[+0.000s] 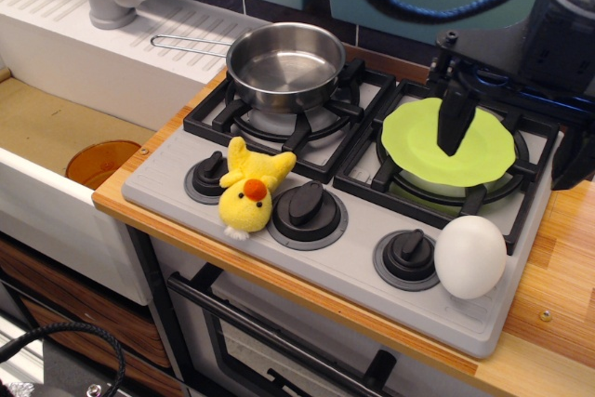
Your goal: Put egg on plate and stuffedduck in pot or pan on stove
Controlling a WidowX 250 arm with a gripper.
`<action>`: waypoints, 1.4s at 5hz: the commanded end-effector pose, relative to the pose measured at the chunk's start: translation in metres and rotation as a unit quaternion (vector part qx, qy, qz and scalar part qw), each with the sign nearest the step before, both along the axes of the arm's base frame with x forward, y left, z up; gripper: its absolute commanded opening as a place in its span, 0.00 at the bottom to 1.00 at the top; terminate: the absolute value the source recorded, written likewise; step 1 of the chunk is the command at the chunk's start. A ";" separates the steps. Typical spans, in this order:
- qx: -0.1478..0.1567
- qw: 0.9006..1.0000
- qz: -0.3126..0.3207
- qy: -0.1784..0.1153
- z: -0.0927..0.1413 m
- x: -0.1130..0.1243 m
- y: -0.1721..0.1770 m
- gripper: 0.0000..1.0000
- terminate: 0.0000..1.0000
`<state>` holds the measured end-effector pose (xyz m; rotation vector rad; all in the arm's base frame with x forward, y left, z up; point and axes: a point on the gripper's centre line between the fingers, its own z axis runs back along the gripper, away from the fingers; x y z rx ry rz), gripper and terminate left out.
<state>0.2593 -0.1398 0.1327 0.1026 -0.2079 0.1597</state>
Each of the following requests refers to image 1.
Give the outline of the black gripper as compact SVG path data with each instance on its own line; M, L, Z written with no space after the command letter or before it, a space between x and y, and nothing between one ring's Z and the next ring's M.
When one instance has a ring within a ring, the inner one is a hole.
M570 190L594 176L594 39L553 37L525 43L526 30L449 30L428 85L442 96L437 144L459 149L479 102L504 103L568 126L554 154L551 189Z

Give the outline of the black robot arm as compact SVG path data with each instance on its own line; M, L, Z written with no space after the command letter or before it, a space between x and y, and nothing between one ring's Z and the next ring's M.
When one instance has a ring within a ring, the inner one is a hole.
M554 121L564 137L551 188L594 176L594 0L535 0L529 16L493 30L438 35L431 93L443 99L439 147L454 154L478 104L505 104Z

